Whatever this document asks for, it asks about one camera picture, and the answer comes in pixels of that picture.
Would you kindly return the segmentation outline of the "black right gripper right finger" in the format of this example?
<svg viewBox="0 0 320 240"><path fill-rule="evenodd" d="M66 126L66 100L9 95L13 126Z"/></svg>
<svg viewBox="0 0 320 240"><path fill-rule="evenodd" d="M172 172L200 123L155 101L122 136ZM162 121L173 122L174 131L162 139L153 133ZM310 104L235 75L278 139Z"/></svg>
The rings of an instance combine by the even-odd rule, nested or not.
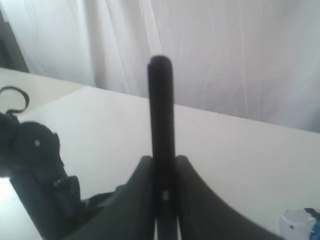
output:
<svg viewBox="0 0 320 240"><path fill-rule="evenodd" d="M176 163L176 197L183 240L279 240L280 236L247 219L215 194L186 156Z"/></svg>

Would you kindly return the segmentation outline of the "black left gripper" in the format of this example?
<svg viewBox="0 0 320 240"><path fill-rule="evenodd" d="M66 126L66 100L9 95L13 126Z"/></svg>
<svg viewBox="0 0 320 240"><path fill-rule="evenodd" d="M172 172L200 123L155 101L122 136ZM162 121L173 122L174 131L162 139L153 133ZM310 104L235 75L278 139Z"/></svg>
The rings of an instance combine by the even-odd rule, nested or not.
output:
<svg viewBox="0 0 320 240"><path fill-rule="evenodd" d="M74 240L122 190L120 185L114 192L81 199L77 176L64 169L56 133L33 121L16 123L10 132L10 180L44 240Z"/></svg>

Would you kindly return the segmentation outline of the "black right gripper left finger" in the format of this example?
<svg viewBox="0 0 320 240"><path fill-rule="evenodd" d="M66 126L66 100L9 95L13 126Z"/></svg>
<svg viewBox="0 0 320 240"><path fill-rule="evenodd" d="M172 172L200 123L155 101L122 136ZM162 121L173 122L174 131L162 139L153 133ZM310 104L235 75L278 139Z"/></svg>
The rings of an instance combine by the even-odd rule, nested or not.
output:
<svg viewBox="0 0 320 240"><path fill-rule="evenodd" d="M67 240L153 240L154 161L140 159L122 190L100 213L66 237Z"/></svg>

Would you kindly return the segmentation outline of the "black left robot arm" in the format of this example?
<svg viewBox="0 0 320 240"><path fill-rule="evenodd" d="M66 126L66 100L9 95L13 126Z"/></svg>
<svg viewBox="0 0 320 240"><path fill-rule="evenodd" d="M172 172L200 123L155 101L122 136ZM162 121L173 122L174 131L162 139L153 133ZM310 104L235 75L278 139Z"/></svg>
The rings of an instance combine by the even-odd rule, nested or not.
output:
<svg viewBox="0 0 320 240"><path fill-rule="evenodd" d="M0 175L8 177L44 240L61 240L81 228L124 188L81 198L79 179L68 175L57 133L34 121L0 115Z"/></svg>

